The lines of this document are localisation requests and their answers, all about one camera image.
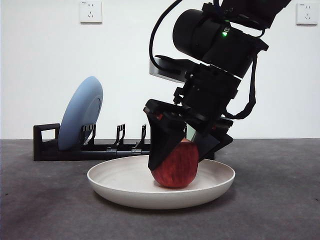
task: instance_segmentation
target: white wall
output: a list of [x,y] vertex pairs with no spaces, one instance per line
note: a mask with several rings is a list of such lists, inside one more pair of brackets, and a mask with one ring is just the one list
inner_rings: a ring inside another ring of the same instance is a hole
[[[179,86],[149,75],[150,33],[172,2],[104,0],[103,24],[81,25],[78,0],[2,0],[1,139],[31,139],[33,125],[60,123],[88,76],[96,76],[104,90],[97,138],[114,138],[122,123],[127,138],[138,138],[147,100],[172,102]],[[155,54],[186,58],[173,46],[173,25],[184,10],[200,9],[203,2],[184,0],[165,19]],[[234,138],[320,138],[320,27],[296,26],[296,3],[262,38],[270,48],[258,59],[257,105],[235,122]],[[230,112],[247,103],[249,77],[250,71]]]

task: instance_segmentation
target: black strap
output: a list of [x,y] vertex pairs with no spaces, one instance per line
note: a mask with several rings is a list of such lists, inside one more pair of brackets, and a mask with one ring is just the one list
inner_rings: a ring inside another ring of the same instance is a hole
[[237,115],[232,115],[227,110],[225,110],[225,117],[228,119],[245,119],[250,115],[252,109],[256,105],[256,69],[257,69],[257,56],[253,57],[251,82],[250,82],[250,93],[249,102],[246,104],[245,108],[239,112]]
[[219,0],[213,0],[213,6],[220,17],[224,15],[222,8],[220,7]]

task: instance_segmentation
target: blue plate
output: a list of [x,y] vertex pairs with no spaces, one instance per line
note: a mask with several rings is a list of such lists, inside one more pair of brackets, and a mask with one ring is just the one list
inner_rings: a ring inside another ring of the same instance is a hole
[[94,76],[84,80],[73,94],[60,126],[58,147],[66,151],[81,146],[90,132],[82,138],[82,126],[96,124],[103,101],[101,83]]

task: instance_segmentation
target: black cable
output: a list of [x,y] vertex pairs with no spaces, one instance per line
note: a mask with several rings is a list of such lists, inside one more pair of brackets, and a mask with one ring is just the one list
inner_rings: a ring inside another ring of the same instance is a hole
[[163,19],[168,15],[168,13],[171,12],[172,9],[174,9],[179,3],[181,3],[182,0],[177,0],[175,1],[174,3],[172,3],[168,8],[167,10],[165,10],[162,15],[159,17],[158,21],[156,22],[153,30],[152,30],[152,33],[151,33],[151,37],[150,37],[150,44],[149,44],[149,56],[150,56],[150,60],[151,62],[153,63],[153,65],[157,68],[157,69],[160,69],[162,71],[167,71],[167,72],[170,72],[170,73],[173,73],[173,74],[178,74],[180,75],[180,71],[177,70],[177,69],[168,69],[168,68],[164,68],[164,67],[161,67],[159,66],[159,64],[156,62],[155,58],[154,58],[154,54],[153,54],[153,46],[154,46],[154,39],[155,39],[155,35],[156,35],[156,32],[161,24],[161,22],[163,21]]
[[263,35],[265,35],[265,32],[266,32],[266,30],[265,30],[265,29],[262,29],[261,35],[260,35],[260,36],[257,36],[257,38],[261,38]]
[[256,69],[257,69],[257,58],[258,56],[253,57],[252,64],[252,73],[251,73],[251,82],[250,82],[250,93],[249,93],[249,102],[246,104],[244,109],[239,112],[237,115],[232,115],[227,110],[225,110],[225,117],[229,119],[245,119],[250,115],[254,106],[256,105]]

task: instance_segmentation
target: plate rim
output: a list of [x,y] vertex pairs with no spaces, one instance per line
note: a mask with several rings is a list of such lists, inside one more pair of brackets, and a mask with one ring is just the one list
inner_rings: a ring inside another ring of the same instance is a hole
[[223,165],[224,167],[227,167],[228,169],[231,169],[232,171],[232,177],[229,178],[228,180],[222,182],[222,183],[219,183],[217,185],[214,185],[214,186],[211,186],[211,187],[206,187],[206,188],[199,188],[199,189],[189,189],[189,190],[178,190],[178,189],[183,189],[183,188],[166,188],[168,189],[167,191],[132,191],[132,190],[125,190],[125,189],[121,189],[121,188],[111,188],[111,187],[107,187],[105,185],[102,185],[96,181],[94,181],[90,176],[90,172],[93,171],[94,168],[98,167],[99,165],[102,165],[102,164],[106,164],[106,163],[109,163],[109,162],[113,162],[113,161],[116,161],[116,160],[120,160],[120,159],[127,159],[127,158],[141,158],[141,157],[146,157],[147,155],[141,155],[141,156],[126,156],[126,157],[120,157],[120,158],[116,158],[116,159],[112,159],[112,160],[107,160],[107,161],[104,161],[104,162],[101,162],[97,165],[94,165],[93,167],[91,167],[86,176],[89,180],[89,182],[91,184],[95,184],[101,188],[104,188],[104,189],[108,189],[108,190],[113,190],[113,191],[119,191],[119,192],[125,192],[125,193],[133,193],[133,194],[181,194],[181,193],[192,193],[192,192],[197,192],[197,191],[205,191],[205,190],[210,190],[210,189],[214,189],[214,188],[218,188],[220,186],[223,186],[223,185],[226,185],[230,182],[233,182],[233,180],[235,179],[236,177],[236,171],[228,166],[227,164],[224,164],[222,162],[219,162],[219,161],[216,161],[216,160],[211,160],[211,159],[204,159],[203,161],[209,161],[209,162],[215,162],[216,164],[220,164],[220,165]]

